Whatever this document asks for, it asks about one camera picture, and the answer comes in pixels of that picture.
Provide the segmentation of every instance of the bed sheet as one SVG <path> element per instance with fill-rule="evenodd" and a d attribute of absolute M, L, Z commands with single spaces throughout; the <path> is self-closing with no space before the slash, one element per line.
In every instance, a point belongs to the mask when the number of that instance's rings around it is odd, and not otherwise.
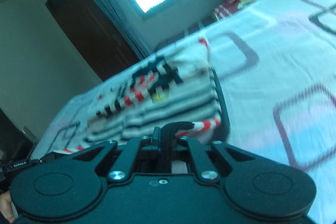
<path fill-rule="evenodd" d="M 336 220 L 335 7 L 336 0 L 260 0 L 149 57 L 206 37 L 230 119 L 228 143 L 306 171 L 317 185 L 309 216 L 318 224 Z M 97 89 L 122 83 L 140 65 L 73 98 L 32 156 L 79 143 Z"/>

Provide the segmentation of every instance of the metal bolt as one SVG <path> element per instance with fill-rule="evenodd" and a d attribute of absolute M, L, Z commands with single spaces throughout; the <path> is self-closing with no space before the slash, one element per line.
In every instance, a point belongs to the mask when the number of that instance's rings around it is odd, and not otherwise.
<path fill-rule="evenodd" d="M 160 180 L 159 180 L 159 183 L 160 183 L 160 184 L 167 184 L 167 183 L 168 183 L 168 180 L 166 180 L 166 179 L 160 179 Z"/>
<path fill-rule="evenodd" d="M 218 173 L 215 171 L 208 170 L 208 171 L 202 172 L 201 177 L 207 180 L 214 180 L 218 177 Z"/>
<path fill-rule="evenodd" d="M 122 171 L 113 171 L 109 173 L 109 178 L 111 180 L 122 180 L 126 177 L 126 174 Z"/>

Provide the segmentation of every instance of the hand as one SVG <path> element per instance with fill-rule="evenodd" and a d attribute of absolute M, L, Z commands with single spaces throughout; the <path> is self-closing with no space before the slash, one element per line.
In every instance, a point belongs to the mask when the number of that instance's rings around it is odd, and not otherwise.
<path fill-rule="evenodd" d="M 5 219 L 9 221 L 9 223 L 13 223 L 15 220 L 11 203 L 12 198 L 9 191 L 0 195 L 0 212 L 3 214 Z"/>

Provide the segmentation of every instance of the dark brown door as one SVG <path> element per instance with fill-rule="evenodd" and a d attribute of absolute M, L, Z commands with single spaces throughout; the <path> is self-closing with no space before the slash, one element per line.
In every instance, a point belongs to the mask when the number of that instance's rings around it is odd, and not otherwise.
<path fill-rule="evenodd" d="M 102 80 L 139 61 L 118 29 L 93 0 L 48 0 L 47 7 Z"/>

